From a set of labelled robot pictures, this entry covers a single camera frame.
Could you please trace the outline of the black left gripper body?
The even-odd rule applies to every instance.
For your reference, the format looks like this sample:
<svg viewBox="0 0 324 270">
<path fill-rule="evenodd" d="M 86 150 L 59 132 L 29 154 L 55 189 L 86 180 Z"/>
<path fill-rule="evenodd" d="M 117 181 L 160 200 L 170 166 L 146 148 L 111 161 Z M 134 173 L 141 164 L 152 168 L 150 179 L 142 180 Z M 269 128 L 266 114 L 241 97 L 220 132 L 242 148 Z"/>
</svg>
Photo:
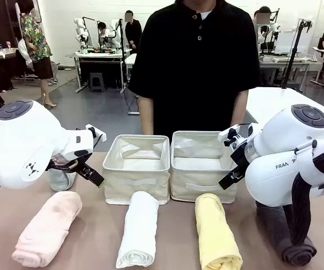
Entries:
<svg viewBox="0 0 324 270">
<path fill-rule="evenodd" d="M 64 171 L 65 173 L 78 173 L 80 175 L 90 175 L 91 170 L 86 161 L 91 157 L 91 153 L 86 153 L 82 156 L 75 158 L 74 160 L 68 161 L 66 164 L 58 164 L 56 161 L 50 160 L 48 164 L 48 170 L 56 169 Z"/>
</svg>

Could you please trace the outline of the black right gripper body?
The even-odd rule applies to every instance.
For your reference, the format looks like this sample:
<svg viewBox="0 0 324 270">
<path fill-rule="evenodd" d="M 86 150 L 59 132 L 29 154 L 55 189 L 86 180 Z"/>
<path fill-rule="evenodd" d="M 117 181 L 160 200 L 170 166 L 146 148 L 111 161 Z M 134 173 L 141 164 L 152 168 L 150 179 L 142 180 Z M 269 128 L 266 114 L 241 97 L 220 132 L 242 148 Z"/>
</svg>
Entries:
<svg viewBox="0 0 324 270">
<path fill-rule="evenodd" d="M 237 128 L 231 128 L 230 135 L 232 141 L 232 147 L 234 152 L 231 155 L 231 159 L 235 162 L 239 169 L 247 169 L 250 162 L 247 159 L 247 154 L 245 150 L 247 149 L 247 145 L 253 140 L 254 134 L 254 123 L 250 123 L 248 125 L 248 133 L 247 137 L 242 137 L 239 134 L 239 128 L 241 124 L 237 126 Z"/>
</svg>

